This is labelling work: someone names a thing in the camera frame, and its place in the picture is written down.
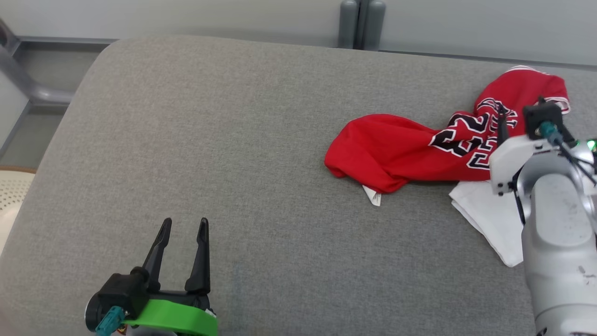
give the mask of perforated white basket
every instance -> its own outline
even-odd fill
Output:
[[[0,167],[0,254],[33,177],[32,169]]]

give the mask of gray table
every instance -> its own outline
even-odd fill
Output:
[[[221,335],[531,335],[522,267],[408,184],[372,206],[323,165],[340,129],[391,113],[441,128],[511,65],[192,36],[119,41],[91,67],[0,259],[22,334],[87,335],[89,297],[140,265],[164,218],[182,289],[210,220]],[[595,134],[597,75],[566,79],[574,134]]]

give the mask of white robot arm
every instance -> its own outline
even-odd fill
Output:
[[[490,172],[494,193],[516,195],[537,335],[597,335],[595,143],[530,138],[505,140]]]

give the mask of red jersey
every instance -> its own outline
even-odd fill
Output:
[[[562,113],[570,111],[562,78],[515,66],[485,88],[473,113],[455,112],[443,130],[390,114],[349,122],[330,145],[325,165],[336,177],[350,176],[379,193],[392,193],[410,180],[488,180],[500,107],[509,135],[523,135],[522,109],[540,96],[558,104]]]

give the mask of green bracket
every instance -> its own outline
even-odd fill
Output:
[[[142,325],[181,334],[217,336],[218,321],[205,311],[166,300],[149,300],[136,320],[124,324]]]

